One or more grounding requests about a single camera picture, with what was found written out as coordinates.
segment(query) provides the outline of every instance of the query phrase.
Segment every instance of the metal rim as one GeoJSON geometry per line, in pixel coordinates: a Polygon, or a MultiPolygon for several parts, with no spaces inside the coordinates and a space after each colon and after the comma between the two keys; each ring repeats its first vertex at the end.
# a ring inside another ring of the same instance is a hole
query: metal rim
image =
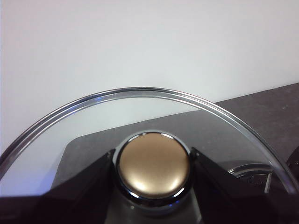
{"type": "Polygon", "coordinates": [[[107,101],[122,98],[161,98],[181,102],[195,108],[208,111],[215,116],[223,119],[231,126],[244,134],[251,142],[253,142],[260,151],[269,159],[270,164],[276,171],[277,175],[285,185],[285,189],[289,194],[299,193],[299,184],[291,174],[287,165],[275,153],[273,148],[250,126],[237,118],[230,112],[200,97],[169,89],[155,87],[128,87],[109,91],[95,93],[75,101],[72,101],[53,112],[49,113],[38,122],[33,124],[25,132],[23,132],[1,155],[0,157],[0,180],[18,158],[18,156],[26,149],[45,130],[50,128],[58,121],[70,116],[71,114],[83,110],[87,107],[104,103],[107,101]]]}
{"type": "Polygon", "coordinates": [[[246,174],[247,172],[255,172],[255,171],[268,174],[272,172],[272,168],[270,165],[263,164],[263,163],[250,163],[250,164],[241,165],[236,168],[233,168],[229,170],[228,173],[239,178],[242,175],[246,174]]]}

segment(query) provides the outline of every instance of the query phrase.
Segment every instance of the white wall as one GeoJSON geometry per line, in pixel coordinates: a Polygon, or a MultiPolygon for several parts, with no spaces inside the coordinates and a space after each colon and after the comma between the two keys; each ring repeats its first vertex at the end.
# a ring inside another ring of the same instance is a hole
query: white wall
{"type": "Polygon", "coordinates": [[[220,101],[299,82],[297,0],[2,0],[1,150],[84,95],[220,101]]]}

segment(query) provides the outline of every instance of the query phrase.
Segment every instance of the round knob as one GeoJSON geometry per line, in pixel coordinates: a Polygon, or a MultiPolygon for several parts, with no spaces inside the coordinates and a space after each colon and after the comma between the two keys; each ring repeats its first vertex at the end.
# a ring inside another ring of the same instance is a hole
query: round knob
{"type": "Polygon", "coordinates": [[[135,197],[161,199],[182,191],[190,164],[185,148],[173,137],[143,133],[125,144],[119,155],[118,170],[135,197]]]}

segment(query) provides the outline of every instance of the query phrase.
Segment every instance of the black plastic part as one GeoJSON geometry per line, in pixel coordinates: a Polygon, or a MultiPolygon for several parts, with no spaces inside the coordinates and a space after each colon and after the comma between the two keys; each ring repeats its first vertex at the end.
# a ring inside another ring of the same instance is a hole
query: black plastic part
{"type": "Polygon", "coordinates": [[[205,224],[278,223],[266,194],[229,174],[200,151],[192,148],[194,191],[205,224]]]}
{"type": "Polygon", "coordinates": [[[0,198],[0,223],[103,224],[113,190],[114,151],[42,196],[0,198]]]}
{"type": "Polygon", "coordinates": [[[286,164],[288,165],[295,178],[299,181],[299,147],[297,147],[291,154],[286,164]]]}

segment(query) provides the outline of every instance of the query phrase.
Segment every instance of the lid knob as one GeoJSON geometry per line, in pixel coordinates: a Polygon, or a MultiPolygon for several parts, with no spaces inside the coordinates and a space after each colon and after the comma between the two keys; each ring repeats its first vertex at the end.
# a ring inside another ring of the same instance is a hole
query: lid knob
{"type": "Polygon", "coordinates": [[[190,164],[185,148],[164,133],[143,133],[131,138],[119,155],[118,171],[134,196],[162,199],[179,194],[190,164]]]}

